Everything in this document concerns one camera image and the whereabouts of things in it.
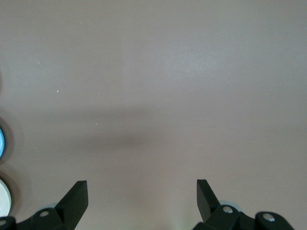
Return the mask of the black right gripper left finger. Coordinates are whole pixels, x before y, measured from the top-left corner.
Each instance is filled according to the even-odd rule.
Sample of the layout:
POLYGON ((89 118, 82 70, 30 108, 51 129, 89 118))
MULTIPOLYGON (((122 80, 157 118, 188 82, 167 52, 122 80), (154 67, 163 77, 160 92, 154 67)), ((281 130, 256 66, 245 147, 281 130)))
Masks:
POLYGON ((77 181, 54 208, 44 208, 17 223, 18 230, 74 230, 88 208, 86 181, 77 181))

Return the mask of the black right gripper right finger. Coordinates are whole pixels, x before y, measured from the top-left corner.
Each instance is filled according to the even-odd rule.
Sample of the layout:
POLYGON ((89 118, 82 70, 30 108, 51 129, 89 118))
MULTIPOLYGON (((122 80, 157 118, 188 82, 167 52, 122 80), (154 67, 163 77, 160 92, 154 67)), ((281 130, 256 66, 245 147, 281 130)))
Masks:
POLYGON ((202 218, 194 230, 253 230, 255 220, 230 204, 221 204, 205 179, 197 180, 197 206, 202 218))

